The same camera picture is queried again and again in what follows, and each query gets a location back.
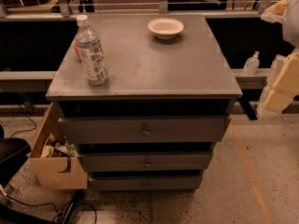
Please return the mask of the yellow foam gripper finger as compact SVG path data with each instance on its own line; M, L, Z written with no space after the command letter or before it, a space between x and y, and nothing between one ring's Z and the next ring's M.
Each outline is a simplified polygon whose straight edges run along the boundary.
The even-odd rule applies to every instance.
M284 57L278 55L272 62L266 86L257 106L260 119L282 113L299 94L299 52Z
M287 15L290 2L291 0L279 0L262 13L261 19L270 23L286 23L288 21Z

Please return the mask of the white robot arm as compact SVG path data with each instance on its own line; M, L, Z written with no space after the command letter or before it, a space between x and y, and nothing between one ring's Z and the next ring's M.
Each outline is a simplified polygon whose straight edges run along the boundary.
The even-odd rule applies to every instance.
M276 58L257 106L259 118L282 113L299 94L299 0L280 0L267 8L261 19L282 24L283 40L294 46L291 54Z

